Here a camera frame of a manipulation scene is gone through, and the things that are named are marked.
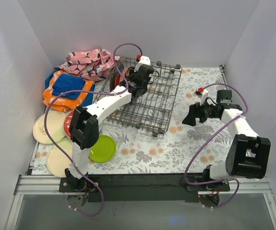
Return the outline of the orange plate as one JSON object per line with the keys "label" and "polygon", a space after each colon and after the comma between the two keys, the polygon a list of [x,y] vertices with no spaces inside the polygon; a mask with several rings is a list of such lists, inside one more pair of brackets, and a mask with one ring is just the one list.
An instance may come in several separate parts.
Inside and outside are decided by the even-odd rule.
{"label": "orange plate", "polygon": [[117,73],[115,77],[114,86],[117,87],[122,81],[123,81],[123,77],[120,75],[120,73]]}

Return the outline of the dark blue plate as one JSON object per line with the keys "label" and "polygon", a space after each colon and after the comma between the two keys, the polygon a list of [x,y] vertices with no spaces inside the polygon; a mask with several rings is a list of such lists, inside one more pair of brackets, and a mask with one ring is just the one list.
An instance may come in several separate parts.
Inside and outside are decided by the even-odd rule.
{"label": "dark blue plate", "polygon": [[[117,62],[117,67],[120,71],[122,71],[124,69],[124,64],[121,61],[119,61],[119,62]],[[115,66],[113,68],[111,68],[111,70],[109,72],[109,89],[110,89],[110,91],[113,91],[115,89],[114,83],[115,83],[115,77],[116,77],[117,73],[119,73],[119,72],[117,71]]]}

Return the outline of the lime green plate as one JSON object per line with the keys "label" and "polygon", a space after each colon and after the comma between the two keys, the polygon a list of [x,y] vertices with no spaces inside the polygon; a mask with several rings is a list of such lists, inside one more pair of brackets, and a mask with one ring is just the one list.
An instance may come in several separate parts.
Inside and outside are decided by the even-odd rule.
{"label": "lime green plate", "polygon": [[91,147],[89,158],[97,163],[107,162],[116,152],[115,141],[107,135],[100,135],[94,146]]}

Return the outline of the red teal flower plate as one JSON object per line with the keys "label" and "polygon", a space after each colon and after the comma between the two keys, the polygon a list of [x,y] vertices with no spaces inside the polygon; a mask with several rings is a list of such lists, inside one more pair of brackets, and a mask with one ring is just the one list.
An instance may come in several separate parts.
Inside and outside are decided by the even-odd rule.
{"label": "red teal flower plate", "polygon": [[72,117],[73,117],[73,111],[71,111],[70,113],[67,114],[67,116],[64,120],[64,124],[63,124],[64,133],[68,138],[70,138],[70,136],[71,136],[69,127],[71,124]]}

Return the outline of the pink polka dot plate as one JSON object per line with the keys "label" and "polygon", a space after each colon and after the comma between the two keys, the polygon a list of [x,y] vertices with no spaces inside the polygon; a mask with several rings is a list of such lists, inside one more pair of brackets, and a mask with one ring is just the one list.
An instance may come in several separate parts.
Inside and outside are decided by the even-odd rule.
{"label": "pink polka dot plate", "polygon": [[126,67],[126,68],[124,68],[123,70],[122,70],[122,75],[125,77],[125,78],[127,78],[128,76],[129,76],[129,74],[130,74],[130,71],[131,71],[131,67]]}

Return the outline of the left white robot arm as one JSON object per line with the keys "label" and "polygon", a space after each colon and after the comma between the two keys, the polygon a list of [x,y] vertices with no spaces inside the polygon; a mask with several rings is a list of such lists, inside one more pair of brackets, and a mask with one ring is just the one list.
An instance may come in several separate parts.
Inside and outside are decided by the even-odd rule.
{"label": "left white robot arm", "polygon": [[126,105],[147,92],[151,84],[151,74],[155,69],[146,64],[137,68],[130,67],[126,83],[121,76],[114,74],[110,77],[110,90],[112,96],[105,96],[87,107],[77,107],[73,111],[69,126],[72,141],[72,160],[65,175],[69,185],[77,192],[86,188],[87,181],[81,175],[87,174],[87,161],[91,147],[99,139],[100,125],[111,113]]}

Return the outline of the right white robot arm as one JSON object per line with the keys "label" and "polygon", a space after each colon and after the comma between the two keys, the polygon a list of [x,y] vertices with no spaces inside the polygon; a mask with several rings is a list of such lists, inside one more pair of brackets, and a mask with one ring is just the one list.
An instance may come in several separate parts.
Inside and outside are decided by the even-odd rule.
{"label": "right white robot arm", "polygon": [[232,91],[219,90],[216,101],[212,103],[207,102],[207,90],[199,88],[195,93],[200,101],[190,105],[189,113],[182,123],[194,127],[196,121],[204,123],[209,118],[220,119],[233,136],[233,141],[224,163],[209,165],[203,170],[202,177],[188,179],[185,176],[184,181],[210,191],[233,178],[264,178],[270,140],[253,131],[241,106],[232,101]]}

